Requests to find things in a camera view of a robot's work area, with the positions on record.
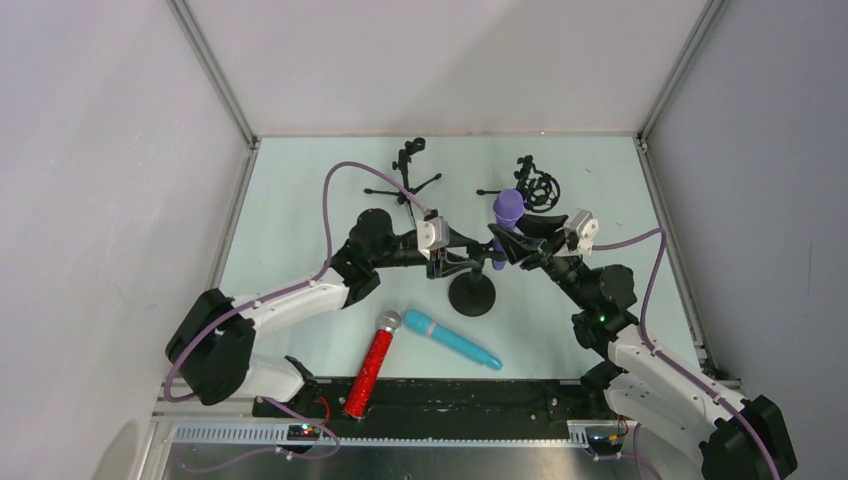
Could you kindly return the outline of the black round-base mic stand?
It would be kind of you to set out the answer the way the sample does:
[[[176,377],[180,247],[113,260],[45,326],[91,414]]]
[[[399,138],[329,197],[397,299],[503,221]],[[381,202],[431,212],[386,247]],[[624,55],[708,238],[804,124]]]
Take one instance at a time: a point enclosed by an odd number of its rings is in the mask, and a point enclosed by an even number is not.
[[[490,258],[492,242],[472,247],[468,257],[473,265],[458,274],[448,288],[448,300],[452,308],[466,317],[480,317],[488,313],[496,301],[494,283],[483,273],[485,262]]]

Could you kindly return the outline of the purple microphone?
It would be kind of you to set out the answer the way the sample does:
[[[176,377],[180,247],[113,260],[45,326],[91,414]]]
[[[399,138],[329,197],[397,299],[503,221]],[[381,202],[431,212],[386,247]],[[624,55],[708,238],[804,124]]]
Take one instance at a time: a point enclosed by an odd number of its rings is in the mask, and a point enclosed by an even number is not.
[[[496,224],[509,230],[516,226],[524,211],[524,198],[516,189],[500,191],[493,203]]]

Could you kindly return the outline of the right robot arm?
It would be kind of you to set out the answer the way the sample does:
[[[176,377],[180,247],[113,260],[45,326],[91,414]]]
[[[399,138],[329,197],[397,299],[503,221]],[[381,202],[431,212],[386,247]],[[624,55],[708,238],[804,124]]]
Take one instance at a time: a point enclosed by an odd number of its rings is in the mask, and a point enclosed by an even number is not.
[[[613,264],[591,268],[580,245],[587,235],[565,220],[524,218],[514,229],[491,224],[507,261],[539,269],[578,307],[575,337],[601,356],[581,379],[600,390],[614,413],[677,448],[704,479],[785,479],[798,460],[780,408],[748,399],[683,362],[646,327],[633,272]]]

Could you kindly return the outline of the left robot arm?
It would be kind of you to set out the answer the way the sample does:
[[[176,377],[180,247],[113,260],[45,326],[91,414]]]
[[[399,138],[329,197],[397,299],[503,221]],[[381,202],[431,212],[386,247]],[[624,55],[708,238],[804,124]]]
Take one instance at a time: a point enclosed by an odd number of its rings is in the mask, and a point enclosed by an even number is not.
[[[205,406],[233,396],[287,402],[304,387],[306,368],[287,356],[255,347],[300,321],[342,310],[380,284],[382,268],[423,266],[430,279],[481,266],[487,243],[468,238],[441,217],[396,234],[388,212],[363,211],[348,238],[312,278],[266,294],[241,297],[213,288],[203,292],[165,347],[165,356]]]

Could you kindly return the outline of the black tripod mic stand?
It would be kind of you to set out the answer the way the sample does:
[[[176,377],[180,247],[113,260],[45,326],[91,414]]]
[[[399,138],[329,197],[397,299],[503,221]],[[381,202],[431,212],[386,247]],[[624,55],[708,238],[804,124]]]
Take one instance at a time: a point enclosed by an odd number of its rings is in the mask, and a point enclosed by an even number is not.
[[[412,157],[424,151],[426,148],[426,139],[423,137],[416,137],[411,140],[407,140],[404,143],[404,147],[398,151],[397,160],[392,163],[392,170],[397,171],[401,175],[401,183],[403,188],[410,192],[413,195],[418,194],[429,184],[440,180],[443,176],[441,172],[436,173],[433,177],[424,181],[418,186],[412,186],[410,183],[410,172],[409,168],[412,163]],[[397,191],[388,191],[388,190],[374,190],[370,188],[365,188],[363,193],[366,195],[385,195],[393,197],[399,205],[409,204],[412,202],[407,198],[407,196],[402,193],[400,190]]]

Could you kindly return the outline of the blue microphone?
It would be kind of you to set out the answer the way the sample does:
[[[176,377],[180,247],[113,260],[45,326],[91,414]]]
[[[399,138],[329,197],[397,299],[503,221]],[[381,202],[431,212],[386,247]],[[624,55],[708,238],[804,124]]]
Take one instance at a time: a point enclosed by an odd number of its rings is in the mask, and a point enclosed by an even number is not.
[[[415,333],[432,339],[476,364],[494,371],[503,369],[502,361],[489,350],[458,332],[439,324],[423,312],[414,309],[407,310],[402,316],[402,322]]]

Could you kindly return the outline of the red glitter microphone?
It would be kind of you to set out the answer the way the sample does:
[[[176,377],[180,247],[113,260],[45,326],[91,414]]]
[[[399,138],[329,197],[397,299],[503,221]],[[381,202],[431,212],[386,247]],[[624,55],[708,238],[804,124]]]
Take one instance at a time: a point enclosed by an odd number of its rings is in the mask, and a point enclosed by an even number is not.
[[[365,415],[380,370],[401,323],[400,314],[392,310],[384,311],[376,320],[374,336],[344,404],[343,413],[347,416],[361,419]]]

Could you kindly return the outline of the right circuit board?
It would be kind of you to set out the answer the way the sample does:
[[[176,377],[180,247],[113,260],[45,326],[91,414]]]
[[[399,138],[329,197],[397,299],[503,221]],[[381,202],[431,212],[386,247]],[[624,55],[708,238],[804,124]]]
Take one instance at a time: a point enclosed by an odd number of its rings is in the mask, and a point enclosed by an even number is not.
[[[595,452],[604,451],[605,455],[607,450],[618,451],[621,448],[618,434],[590,435],[587,437],[587,444]]]

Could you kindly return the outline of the circuit board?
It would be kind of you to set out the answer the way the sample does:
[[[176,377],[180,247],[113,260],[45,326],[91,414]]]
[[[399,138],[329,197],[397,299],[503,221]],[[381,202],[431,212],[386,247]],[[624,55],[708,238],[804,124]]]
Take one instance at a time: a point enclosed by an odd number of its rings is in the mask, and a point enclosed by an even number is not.
[[[621,448],[618,434],[590,435],[587,437],[587,444],[595,452],[604,451],[605,455],[607,450],[618,451]]]
[[[322,438],[322,431],[315,425],[302,423],[290,424],[286,432],[286,440],[294,441],[317,441]]]

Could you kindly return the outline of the left circuit board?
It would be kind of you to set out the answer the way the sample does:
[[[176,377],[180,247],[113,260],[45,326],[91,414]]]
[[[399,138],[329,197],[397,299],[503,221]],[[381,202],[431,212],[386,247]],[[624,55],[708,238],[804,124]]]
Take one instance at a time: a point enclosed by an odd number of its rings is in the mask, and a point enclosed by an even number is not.
[[[322,431],[315,425],[302,423],[290,424],[286,432],[286,440],[294,441],[317,441],[322,438]]]

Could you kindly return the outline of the black shock-mount tripod stand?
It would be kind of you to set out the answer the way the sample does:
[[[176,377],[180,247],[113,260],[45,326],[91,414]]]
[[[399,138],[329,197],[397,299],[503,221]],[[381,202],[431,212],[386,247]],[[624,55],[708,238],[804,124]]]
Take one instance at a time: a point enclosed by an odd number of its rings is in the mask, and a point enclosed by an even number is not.
[[[513,172],[516,184],[511,189],[478,189],[478,196],[495,195],[494,212],[504,218],[515,218],[524,212],[547,213],[559,202],[561,188],[550,173],[539,169],[532,155],[517,159]]]

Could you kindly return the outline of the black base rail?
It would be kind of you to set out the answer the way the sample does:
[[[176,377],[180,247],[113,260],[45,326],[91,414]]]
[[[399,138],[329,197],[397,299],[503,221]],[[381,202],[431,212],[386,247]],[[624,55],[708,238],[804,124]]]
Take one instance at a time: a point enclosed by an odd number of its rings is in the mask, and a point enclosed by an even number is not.
[[[351,440],[571,440],[571,427],[621,433],[624,426],[600,394],[577,381],[379,379],[365,413],[344,413],[351,377],[317,377],[282,408],[257,398],[255,418],[294,413],[326,420]]]

